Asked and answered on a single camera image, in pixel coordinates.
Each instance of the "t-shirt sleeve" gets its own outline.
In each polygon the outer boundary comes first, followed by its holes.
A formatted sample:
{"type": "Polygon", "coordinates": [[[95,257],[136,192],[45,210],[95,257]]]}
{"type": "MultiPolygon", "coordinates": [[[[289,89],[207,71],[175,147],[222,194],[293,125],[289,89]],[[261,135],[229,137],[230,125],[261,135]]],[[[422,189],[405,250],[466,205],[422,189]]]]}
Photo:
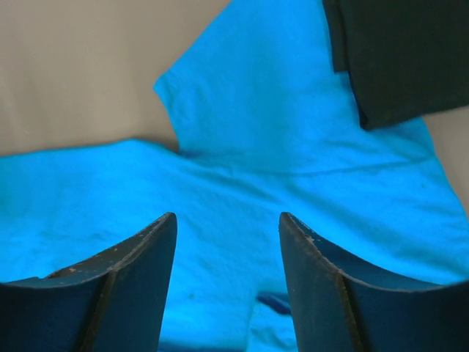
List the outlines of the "t-shirt sleeve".
{"type": "Polygon", "coordinates": [[[210,165],[323,172],[433,153],[419,119],[387,135],[359,128],[321,1],[232,0],[155,91],[180,153],[210,165]]]}

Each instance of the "black fabric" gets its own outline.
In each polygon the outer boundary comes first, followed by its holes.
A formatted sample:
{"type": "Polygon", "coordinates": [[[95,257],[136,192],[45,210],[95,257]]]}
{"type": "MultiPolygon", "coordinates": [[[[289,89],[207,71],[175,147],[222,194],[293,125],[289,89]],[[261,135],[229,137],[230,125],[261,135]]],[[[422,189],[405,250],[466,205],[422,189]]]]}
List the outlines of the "black fabric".
{"type": "Polygon", "coordinates": [[[323,0],[333,67],[370,130],[469,105],[468,0],[323,0]]]}
{"type": "Polygon", "coordinates": [[[396,275],[288,213],[279,229],[299,352],[469,351],[469,281],[396,275]]]}

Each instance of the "blue fabric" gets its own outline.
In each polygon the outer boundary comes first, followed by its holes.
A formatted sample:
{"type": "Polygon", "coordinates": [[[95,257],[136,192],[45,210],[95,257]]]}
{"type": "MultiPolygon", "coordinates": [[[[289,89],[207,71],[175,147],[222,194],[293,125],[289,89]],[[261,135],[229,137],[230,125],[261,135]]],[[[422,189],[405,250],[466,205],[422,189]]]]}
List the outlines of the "blue fabric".
{"type": "Polygon", "coordinates": [[[180,155],[130,140],[0,158],[1,281],[173,211],[162,346],[270,352],[295,349],[291,317],[256,299],[286,293],[281,211],[398,274],[469,276],[468,222],[423,121],[358,127],[320,0],[233,0],[155,89],[180,155]]]}
{"type": "Polygon", "coordinates": [[[292,308],[286,293],[261,292],[256,299],[280,315],[292,314],[292,308]]]}

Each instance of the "beige wall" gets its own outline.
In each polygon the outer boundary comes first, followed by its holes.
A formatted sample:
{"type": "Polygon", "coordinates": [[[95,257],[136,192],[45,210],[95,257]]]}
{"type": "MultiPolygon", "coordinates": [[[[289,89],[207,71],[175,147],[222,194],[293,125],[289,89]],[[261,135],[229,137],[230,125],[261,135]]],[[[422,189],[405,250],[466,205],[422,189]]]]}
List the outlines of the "beige wall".
{"type": "MultiPolygon", "coordinates": [[[[228,2],[0,1],[0,155],[128,137],[175,148],[152,85],[228,2]]],[[[469,108],[426,121],[469,209],[469,108]]]]}

